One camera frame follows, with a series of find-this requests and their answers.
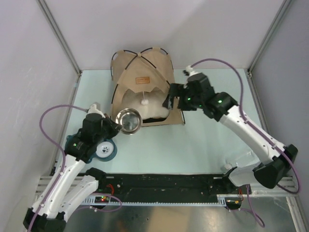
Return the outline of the steel pet bowl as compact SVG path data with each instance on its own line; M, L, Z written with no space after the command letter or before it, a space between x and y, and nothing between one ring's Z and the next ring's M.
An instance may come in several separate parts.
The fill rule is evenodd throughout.
M141 115L133 108L121 110L117 114L115 122L121 125L121 132L126 135L135 134L142 126Z

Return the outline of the cream fluffy cushion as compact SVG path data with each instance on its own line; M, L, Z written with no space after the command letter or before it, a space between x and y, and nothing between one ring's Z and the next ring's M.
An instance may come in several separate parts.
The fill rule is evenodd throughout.
M142 119L150 118L166 118L169 115L169 110L162 106L167 94L159 89L153 89L151 92L135 93L130 89L124 94L121 109L133 108L139 112ZM148 99L147 105L142 105L141 100Z

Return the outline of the black tent pole front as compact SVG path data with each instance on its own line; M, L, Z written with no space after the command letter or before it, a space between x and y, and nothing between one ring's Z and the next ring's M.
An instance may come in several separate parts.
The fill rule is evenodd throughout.
M112 111L116 111L124 94L130 89L138 93L159 89L167 93L175 81L174 68L169 53L159 47L150 47L139 53L120 50L111 60L111 75L114 83Z

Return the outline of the clear plastic water bottle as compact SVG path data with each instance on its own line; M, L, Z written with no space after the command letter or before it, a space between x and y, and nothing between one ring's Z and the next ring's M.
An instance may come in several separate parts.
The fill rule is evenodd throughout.
M255 161L255 154L251 150L244 150L236 153L232 153L225 159L223 168L230 170L234 167L245 167L251 165Z

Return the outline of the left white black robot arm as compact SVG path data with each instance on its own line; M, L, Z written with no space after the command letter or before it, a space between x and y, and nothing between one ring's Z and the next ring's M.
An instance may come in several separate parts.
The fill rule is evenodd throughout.
M92 159L97 146L115 137L121 125L102 113L88 113L82 127L67 140L64 160L39 199L27 210L24 226L29 232L62 232L82 201L90 194L107 188L106 173L90 168L81 182L71 185L84 166Z

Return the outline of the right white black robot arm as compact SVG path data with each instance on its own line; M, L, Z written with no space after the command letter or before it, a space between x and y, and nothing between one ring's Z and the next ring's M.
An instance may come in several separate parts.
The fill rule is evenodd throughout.
M193 71L189 74L186 84L170 84L163 107L172 109L175 99L178 99L178 109L201 109L208 118L229 128L259 158L257 163L233 167L224 175L227 179L223 181L223 188L227 193L233 194L240 186L253 183L273 189L289 172L290 163L294 162L298 153L297 148L278 142L257 127L228 93L215 92L205 74Z

